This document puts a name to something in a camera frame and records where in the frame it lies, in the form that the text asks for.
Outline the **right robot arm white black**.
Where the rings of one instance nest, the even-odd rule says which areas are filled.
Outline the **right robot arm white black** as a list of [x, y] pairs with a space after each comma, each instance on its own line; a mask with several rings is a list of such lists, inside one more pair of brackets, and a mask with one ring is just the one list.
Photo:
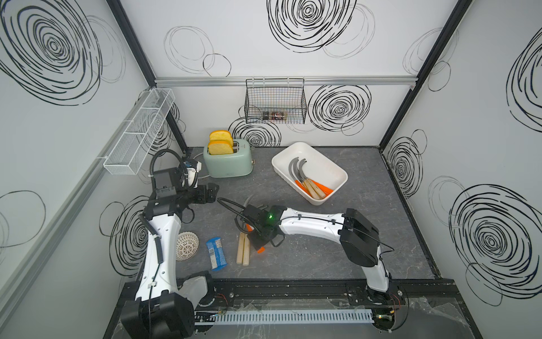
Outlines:
[[381, 258], [383, 243], [378, 229], [360, 212], [349, 208], [344, 213], [309, 213], [284, 206], [269, 209], [248, 205], [238, 216], [248, 225], [248, 238], [256, 250], [267, 244], [279, 247], [288, 235], [306, 235], [340, 244], [348, 260], [360, 266], [368, 289], [386, 293], [390, 276]]

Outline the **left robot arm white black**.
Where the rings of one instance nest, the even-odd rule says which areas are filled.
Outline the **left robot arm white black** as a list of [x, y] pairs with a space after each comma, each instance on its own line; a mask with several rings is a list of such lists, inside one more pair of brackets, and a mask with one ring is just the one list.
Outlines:
[[154, 188], [138, 216], [148, 232], [143, 277], [134, 300], [124, 304], [120, 321], [130, 338], [189, 338], [195, 331], [195, 310], [209, 295], [209, 273], [176, 279], [177, 238], [181, 216], [192, 204], [212, 203], [217, 184], [196, 188]]

